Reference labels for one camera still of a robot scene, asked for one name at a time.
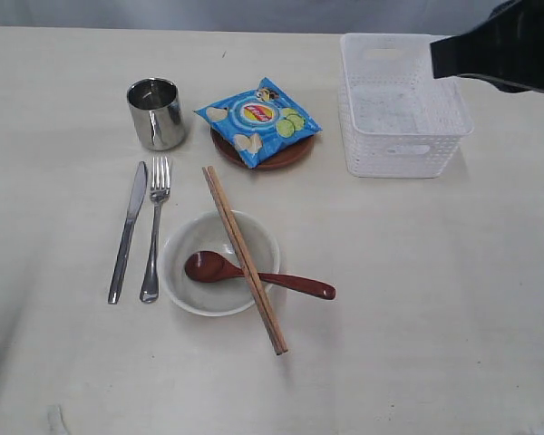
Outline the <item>white perforated plastic basket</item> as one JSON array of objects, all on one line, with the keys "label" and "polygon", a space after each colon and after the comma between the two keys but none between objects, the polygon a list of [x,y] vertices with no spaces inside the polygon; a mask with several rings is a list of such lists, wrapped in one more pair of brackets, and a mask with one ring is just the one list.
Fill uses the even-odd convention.
[{"label": "white perforated plastic basket", "polygon": [[439,177],[473,130],[453,78],[432,75],[431,34],[344,34],[339,120],[359,178]]}]

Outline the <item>brown round wooden plate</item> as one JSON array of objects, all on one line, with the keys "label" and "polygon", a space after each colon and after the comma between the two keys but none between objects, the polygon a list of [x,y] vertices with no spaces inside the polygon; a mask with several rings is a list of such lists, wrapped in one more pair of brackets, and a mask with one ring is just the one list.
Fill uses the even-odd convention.
[{"label": "brown round wooden plate", "polygon": [[[240,158],[234,147],[228,143],[216,130],[211,129],[210,136],[216,150],[225,160],[242,169],[248,169],[248,166]],[[274,156],[264,160],[258,166],[256,166],[254,170],[282,169],[299,162],[311,152],[315,144],[315,139],[315,136],[310,136],[299,140],[295,144],[290,145]]]}]

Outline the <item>blue chips snack bag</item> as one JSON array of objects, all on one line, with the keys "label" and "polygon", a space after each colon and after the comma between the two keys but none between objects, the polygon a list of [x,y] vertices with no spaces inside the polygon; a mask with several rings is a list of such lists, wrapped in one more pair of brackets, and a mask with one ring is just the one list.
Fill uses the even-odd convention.
[{"label": "blue chips snack bag", "polygon": [[269,78],[257,88],[195,110],[250,169],[322,130],[308,112]]}]

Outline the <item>glossy ceramic bowl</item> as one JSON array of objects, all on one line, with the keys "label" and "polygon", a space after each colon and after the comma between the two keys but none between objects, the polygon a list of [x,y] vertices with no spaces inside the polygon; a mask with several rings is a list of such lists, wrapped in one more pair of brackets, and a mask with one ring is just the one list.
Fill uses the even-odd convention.
[{"label": "glossy ceramic bowl", "polygon": [[[252,259],[260,272],[277,273],[280,249],[276,238],[258,220],[237,211],[235,218]],[[255,304],[244,279],[232,278],[204,284],[187,277],[186,260],[200,250],[223,255],[232,264],[238,260],[228,234],[216,211],[191,220],[168,237],[159,255],[161,289],[183,310],[208,317],[237,314]]]}]

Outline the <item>stainless steel cup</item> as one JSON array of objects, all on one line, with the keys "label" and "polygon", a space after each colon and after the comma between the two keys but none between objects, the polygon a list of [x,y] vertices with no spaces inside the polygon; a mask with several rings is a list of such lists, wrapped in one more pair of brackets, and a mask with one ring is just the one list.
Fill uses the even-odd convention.
[{"label": "stainless steel cup", "polygon": [[142,79],[128,89],[126,98],[143,148],[167,151],[184,141],[179,91],[173,82],[155,77]]}]

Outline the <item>dark wooden spoon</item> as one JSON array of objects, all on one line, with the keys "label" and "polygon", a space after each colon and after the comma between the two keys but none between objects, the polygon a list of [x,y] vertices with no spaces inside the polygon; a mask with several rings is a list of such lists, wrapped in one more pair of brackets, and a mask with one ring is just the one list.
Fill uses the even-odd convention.
[{"label": "dark wooden spoon", "polygon": [[[235,266],[221,254],[206,250],[192,254],[185,262],[184,271],[187,277],[201,283],[216,283],[244,275],[239,266]],[[336,297],[335,288],[321,281],[270,273],[258,273],[258,276],[266,283],[280,285],[320,299],[334,300]]]}]

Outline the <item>silver metal fork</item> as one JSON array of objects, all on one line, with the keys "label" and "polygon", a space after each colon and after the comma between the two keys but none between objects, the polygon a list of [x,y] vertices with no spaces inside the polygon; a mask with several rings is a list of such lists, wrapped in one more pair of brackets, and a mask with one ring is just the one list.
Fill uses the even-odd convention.
[{"label": "silver metal fork", "polygon": [[155,302],[159,298],[159,278],[157,271],[160,216],[162,205],[170,197],[171,174],[169,159],[165,156],[154,157],[151,168],[150,200],[153,205],[151,245],[140,290],[140,301],[144,304]]}]

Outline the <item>silver metal table knife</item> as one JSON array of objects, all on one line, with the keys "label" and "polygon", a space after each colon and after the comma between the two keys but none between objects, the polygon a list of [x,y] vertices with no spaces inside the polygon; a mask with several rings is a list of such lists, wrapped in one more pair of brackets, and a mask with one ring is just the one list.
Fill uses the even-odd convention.
[{"label": "silver metal table knife", "polygon": [[141,205],[147,192],[148,170],[144,161],[140,161],[131,187],[131,196],[127,207],[126,218],[121,233],[121,243],[116,257],[107,302],[116,305],[119,302],[128,264],[131,239],[135,222],[141,210]]}]

